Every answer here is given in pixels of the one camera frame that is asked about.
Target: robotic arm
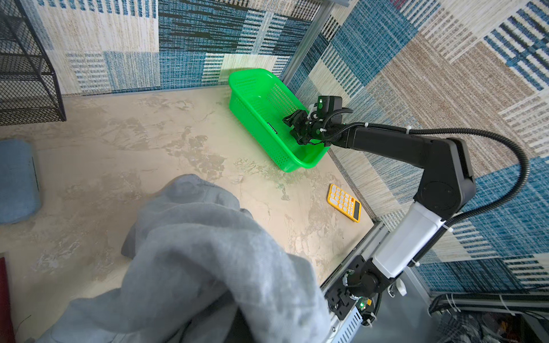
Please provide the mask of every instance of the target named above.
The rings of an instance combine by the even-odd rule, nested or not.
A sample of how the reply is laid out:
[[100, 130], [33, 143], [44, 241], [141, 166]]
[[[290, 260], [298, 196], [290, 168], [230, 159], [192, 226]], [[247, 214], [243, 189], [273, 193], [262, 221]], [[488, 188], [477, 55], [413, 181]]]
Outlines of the robotic arm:
[[[423, 256], [425, 249], [428, 250], [430, 247], [428, 242], [433, 239], [436, 241], [442, 236], [439, 233], [443, 224], [453, 218], [476, 192], [473, 170], [464, 140], [418, 136], [409, 134], [409, 130], [388, 125], [369, 125], [362, 122], [343, 124], [343, 113], [351, 112], [352, 110], [341, 107], [340, 97], [320, 96], [310, 114], [297, 110], [283, 121], [286, 125], [293, 126], [290, 134], [298, 144], [334, 144], [403, 161], [424, 170], [417, 193], [413, 197], [415, 202], [402, 222], [390, 233], [388, 239], [383, 241], [372, 258], [343, 276], [343, 286], [335, 285], [335, 289], [328, 290], [327, 294], [335, 293], [340, 301], [338, 303], [337, 300], [328, 300], [334, 312], [341, 301], [345, 302], [343, 297], [372, 297], [389, 287], [408, 264], [418, 265], [414, 257], [418, 254], [419, 258]], [[499, 141], [508, 140], [497, 134], [488, 133], [498, 137], [471, 132]], [[510, 140], [509, 142], [514, 144], [510, 148], [519, 157], [521, 166], [525, 163], [527, 165], [526, 155], [518, 154], [524, 154], [520, 147]], [[522, 179], [519, 178], [520, 182], [515, 185], [516, 189], [512, 189], [515, 193], [502, 200], [502, 203], [512, 198], [524, 185], [529, 167], [526, 166], [526, 169], [521, 170]]]

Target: patterned wall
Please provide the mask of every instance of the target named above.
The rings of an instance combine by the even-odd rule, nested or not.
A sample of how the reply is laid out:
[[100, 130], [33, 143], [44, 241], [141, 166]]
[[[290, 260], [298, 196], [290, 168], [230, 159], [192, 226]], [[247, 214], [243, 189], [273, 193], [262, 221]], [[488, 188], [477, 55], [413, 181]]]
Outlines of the patterned wall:
[[320, 0], [22, 0], [62, 94], [212, 86], [280, 76]]
[[[289, 87], [304, 104], [343, 97], [347, 121], [476, 127], [519, 142], [530, 181], [505, 206], [454, 226], [422, 260], [436, 291], [549, 284], [549, 0], [352, 0], [337, 7]], [[506, 193], [517, 160], [464, 137], [478, 191], [467, 209]], [[422, 171], [334, 147], [332, 158], [369, 214], [394, 228]]]

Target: gray floor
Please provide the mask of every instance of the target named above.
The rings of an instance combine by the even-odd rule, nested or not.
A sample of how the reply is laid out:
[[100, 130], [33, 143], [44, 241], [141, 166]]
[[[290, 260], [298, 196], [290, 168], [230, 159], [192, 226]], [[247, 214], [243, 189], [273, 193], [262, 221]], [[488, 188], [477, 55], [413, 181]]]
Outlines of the gray floor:
[[383, 294], [378, 319], [371, 328], [361, 327], [352, 343], [362, 342], [436, 342], [435, 334], [439, 317], [430, 317], [427, 303], [411, 279], [405, 273], [401, 279], [406, 285], [408, 294], [396, 294], [391, 298]]

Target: beige marbled surface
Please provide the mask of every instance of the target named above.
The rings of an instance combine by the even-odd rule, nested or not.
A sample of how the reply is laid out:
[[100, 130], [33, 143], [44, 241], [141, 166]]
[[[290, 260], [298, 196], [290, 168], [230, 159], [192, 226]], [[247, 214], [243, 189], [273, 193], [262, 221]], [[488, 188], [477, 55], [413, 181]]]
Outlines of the beige marbled surface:
[[287, 252], [311, 261], [319, 284], [368, 232], [365, 213], [357, 224], [327, 204], [330, 183], [351, 191], [328, 155], [282, 172], [228, 99], [227, 87], [74, 97], [67, 122], [0, 127], [0, 139], [35, 147], [43, 201], [32, 219], [0, 226], [14, 325], [31, 316], [18, 341], [40, 336], [70, 300], [120, 285], [139, 207], [181, 174], [235, 194]]

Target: gray fabric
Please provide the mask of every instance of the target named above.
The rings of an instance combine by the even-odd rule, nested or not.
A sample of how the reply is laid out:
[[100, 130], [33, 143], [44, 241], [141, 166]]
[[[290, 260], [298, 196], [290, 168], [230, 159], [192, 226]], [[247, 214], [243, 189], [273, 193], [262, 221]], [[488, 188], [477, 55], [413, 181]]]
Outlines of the gray fabric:
[[122, 287], [71, 301], [37, 343], [224, 342], [240, 309], [257, 342], [321, 342], [327, 304], [228, 191], [184, 175], [139, 212]]

